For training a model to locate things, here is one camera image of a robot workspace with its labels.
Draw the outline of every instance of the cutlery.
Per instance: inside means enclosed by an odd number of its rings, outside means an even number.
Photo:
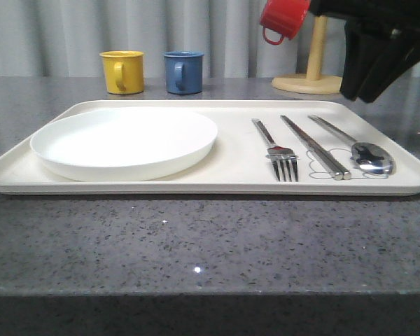
[[[331,153],[323,149],[313,138],[305,133],[299,126],[297,126],[290,118],[285,115],[280,115],[281,119],[294,131],[295,135],[301,142],[311,151],[316,159],[321,163],[325,170],[336,180],[351,179],[350,171],[338,162]]]
[[[329,131],[329,133],[335,135],[346,145],[350,146],[352,154],[351,159],[363,172],[374,175],[389,175],[393,173],[395,162],[392,156],[383,148],[374,143],[359,142],[317,115],[309,115],[308,118],[322,126],[325,130]]]
[[[267,149],[267,157],[271,160],[277,179],[281,181],[280,172],[279,172],[279,164],[280,164],[281,175],[283,176],[283,182],[287,181],[286,175],[288,175],[289,181],[298,182],[299,176],[298,176],[298,169],[297,169],[297,156],[295,156],[294,151],[291,148],[281,147],[277,145],[274,139],[272,138],[271,134],[266,129],[266,126],[261,122],[260,119],[253,118],[252,122],[258,128],[260,133],[263,135],[263,137],[265,138],[269,146]]]

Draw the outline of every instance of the spoon head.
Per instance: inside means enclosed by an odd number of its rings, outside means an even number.
[[[395,163],[383,148],[368,142],[357,142],[351,147],[353,161],[364,172],[374,175],[389,175]]]

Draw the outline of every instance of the stainless steel spoon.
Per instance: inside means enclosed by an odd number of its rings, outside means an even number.
[[[392,156],[383,148],[374,143],[359,142],[317,115],[309,115],[308,118],[350,146],[351,159],[363,172],[374,175],[390,175],[395,171],[396,165]]]

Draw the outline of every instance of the white curtain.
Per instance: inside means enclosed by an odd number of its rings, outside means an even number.
[[[204,77],[305,72],[308,14],[292,41],[273,46],[259,25],[266,0],[0,0],[0,76],[102,76],[99,53],[145,52],[145,77],[163,77],[162,53],[205,53]],[[323,72],[341,76],[344,22],[329,19]]]

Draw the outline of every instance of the tray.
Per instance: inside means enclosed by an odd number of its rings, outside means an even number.
[[[0,157],[0,193],[6,194],[118,194],[118,193],[219,193],[289,195],[413,195],[420,193],[420,160],[390,140],[347,107],[326,101],[262,100],[143,100],[86,101],[72,106],[55,120],[97,109],[133,108],[168,112],[194,111],[212,119],[218,138],[210,153],[196,165],[152,181],[78,182],[55,175],[43,167],[29,147],[30,137]],[[341,163],[353,178],[335,181],[313,159],[299,139],[280,120],[284,114],[297,123]],[[349,149],[307,116],[316,114],[357,138],[386,149],[396,162],[387,177],[368,176],[353,168]],[[266,145],[251,122],[261,119],[278,144],[298,155],[299,182],[278,182],[265,157]]]

